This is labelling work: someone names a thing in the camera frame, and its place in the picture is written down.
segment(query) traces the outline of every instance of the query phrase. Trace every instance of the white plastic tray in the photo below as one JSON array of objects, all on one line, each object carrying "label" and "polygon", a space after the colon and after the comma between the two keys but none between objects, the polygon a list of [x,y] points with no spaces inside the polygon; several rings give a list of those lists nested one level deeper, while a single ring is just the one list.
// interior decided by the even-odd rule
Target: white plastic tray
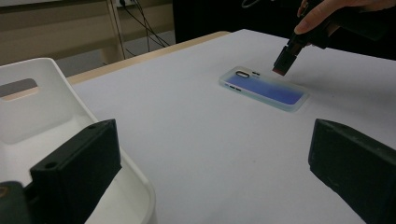
[{"label": "white plastic tray", "polygon": [[[0,86],[32,79],[37,87],[22,97],[0,98],[0,182],[30,183],[29,169],[96,117],[81,102],[52,59],[0,66]],[[156,224],[150,182],[121,149],[122,169],[87,223]]]}]

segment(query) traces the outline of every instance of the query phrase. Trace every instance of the table surface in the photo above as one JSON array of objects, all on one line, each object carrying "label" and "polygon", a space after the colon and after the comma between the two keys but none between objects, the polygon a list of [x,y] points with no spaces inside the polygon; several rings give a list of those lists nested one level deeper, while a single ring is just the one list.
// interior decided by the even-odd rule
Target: table surface
[{"label": "table surface", "polygon": [[[116,119],[159,223],[364,223],[309,171],[312,131],[329,119],[396,148],[396,63],[306,47],[281,77],[271,70],[286,43],[241,30],[72,80],[99,120]],[[235,66],[310,96],[290,113],[227,90],[218,80]]]}]

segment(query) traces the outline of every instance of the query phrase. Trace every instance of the blue gradient phone back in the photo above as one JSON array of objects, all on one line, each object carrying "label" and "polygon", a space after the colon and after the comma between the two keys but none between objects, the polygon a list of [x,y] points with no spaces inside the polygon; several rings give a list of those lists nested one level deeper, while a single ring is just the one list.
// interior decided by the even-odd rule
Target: blue gradient phone back
[{"label": "blue gradient phone back", "polygon": [[221,76],[219,83],[233,91],[240,92],[286,111],[297,110],[307,97],[306,91],[288,82],[264,77],[245,67],[235,67]]}]

